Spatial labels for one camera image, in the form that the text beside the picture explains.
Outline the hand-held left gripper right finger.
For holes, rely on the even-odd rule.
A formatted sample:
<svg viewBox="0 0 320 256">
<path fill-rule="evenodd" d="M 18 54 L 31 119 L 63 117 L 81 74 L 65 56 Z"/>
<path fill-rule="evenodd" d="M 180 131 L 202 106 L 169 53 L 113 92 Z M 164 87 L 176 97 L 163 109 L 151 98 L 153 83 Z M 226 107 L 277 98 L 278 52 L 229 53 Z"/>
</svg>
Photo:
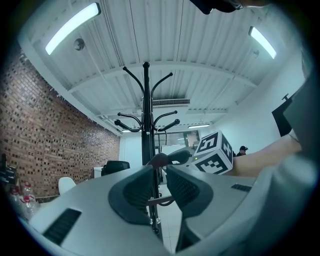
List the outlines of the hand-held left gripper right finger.
<svg viewBox="0 0 320 256">
<path fill-rule="evenodd" d="M 175 250 L 180 252 L 200 239 L 187 227 L 187 219 L 200 215 L 211 203 L 214 192 L 204 181 L 173 165 L 166 168 L 167 187 L 182 212 Z"/>
</svg>

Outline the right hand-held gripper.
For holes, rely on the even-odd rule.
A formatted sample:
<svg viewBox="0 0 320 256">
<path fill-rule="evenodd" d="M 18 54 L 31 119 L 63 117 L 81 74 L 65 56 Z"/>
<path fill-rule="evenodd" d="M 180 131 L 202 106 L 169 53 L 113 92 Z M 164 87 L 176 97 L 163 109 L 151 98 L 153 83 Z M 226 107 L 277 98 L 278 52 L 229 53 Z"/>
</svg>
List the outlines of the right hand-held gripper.
<svg viewBox="0 0 320 256">
<path fill-rule="evenodd" d="M 234 163 L 233 148 L 220 130 L 167 157 L 173 165 L 215 175 L 229 173 Z"/>
</svg>

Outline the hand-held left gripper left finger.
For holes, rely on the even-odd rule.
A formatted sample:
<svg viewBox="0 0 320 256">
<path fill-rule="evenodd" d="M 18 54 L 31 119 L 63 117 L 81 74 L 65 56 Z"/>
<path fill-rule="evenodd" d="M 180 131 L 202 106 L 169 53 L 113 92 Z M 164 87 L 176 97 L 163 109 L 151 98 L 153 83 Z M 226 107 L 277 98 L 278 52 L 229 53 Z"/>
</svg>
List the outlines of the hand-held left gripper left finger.
<svg viewBox="0 0 320 256">
<path fill-rule="evenodd" d="M 137 172 L 117 182 L 108 193 L 113 211 L 124 221 L 134 225 L 149 225 L 147 202 L 153 187 L 153 167 L 145 165 Z"/>
</svg>

